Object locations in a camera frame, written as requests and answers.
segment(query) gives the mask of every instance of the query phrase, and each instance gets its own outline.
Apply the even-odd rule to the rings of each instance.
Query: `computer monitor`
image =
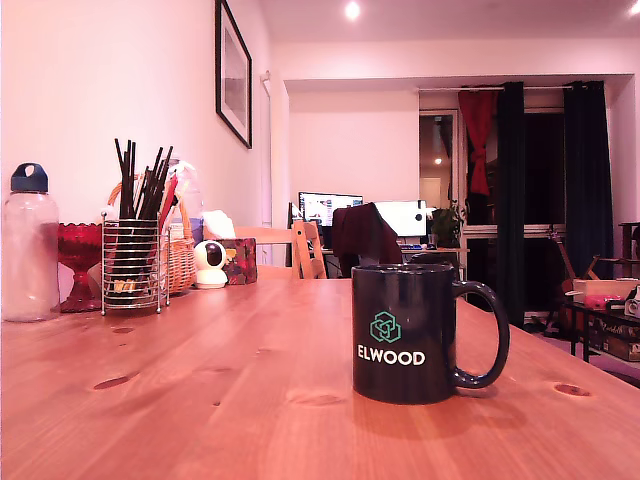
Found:
[[[399,237],[424,237],[427,234],[427,202],[375,202],[380,216]]]
[[[362,195],[300,192],[298,201],[305,222],[315,220],[323,227],[330,227],[336,208],[362,205],[363,200]]]

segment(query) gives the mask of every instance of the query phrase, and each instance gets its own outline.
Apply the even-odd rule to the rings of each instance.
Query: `potted plant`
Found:
[[[438,235],[439,247],[460,247],[460,231],[464,225],[463,215],[464,209],[460,210],[457,200],[451,200],[449,208],[433,211],[431,233]]]

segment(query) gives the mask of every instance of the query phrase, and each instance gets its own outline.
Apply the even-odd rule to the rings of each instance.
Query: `bottle cap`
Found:
[[[31,175],[27,175],[27,167],[33,167]],[[47,193],[49,177],[37,163],[23,163],[11,176],[11,191]]]

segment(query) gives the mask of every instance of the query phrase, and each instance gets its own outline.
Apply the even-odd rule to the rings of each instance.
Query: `plastic bottle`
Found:
[[[175,172],[178,176],[176,193],[182,198],[187,209],[189,220],[191,221],[191,230],[193,231],[194,245],[197,245],[203,238],[202,212],[204,211],[204,202],[202,193],[200,193],[196,169],[190,163],[179,159],[171,159],[169,165],[169,171]],[[179,212],[176,211],[172,221],[175,223],[182,222]]]
[[[36,322],[60,313],[58,207],[48,190],[37,163],[23,163],[11,177],[2,220],[3,320]]]

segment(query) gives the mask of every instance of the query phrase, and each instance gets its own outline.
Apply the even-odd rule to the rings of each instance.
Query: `mug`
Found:
[[[498,321],[498,353],[484,375],[456,367],[455,298],[484,297]],[[373,265],[353,269],[353,387],[365,397],[428,404],[456,387],[493,383],[509,353],[509,320],[496,294],[455,281],[451,265]]]

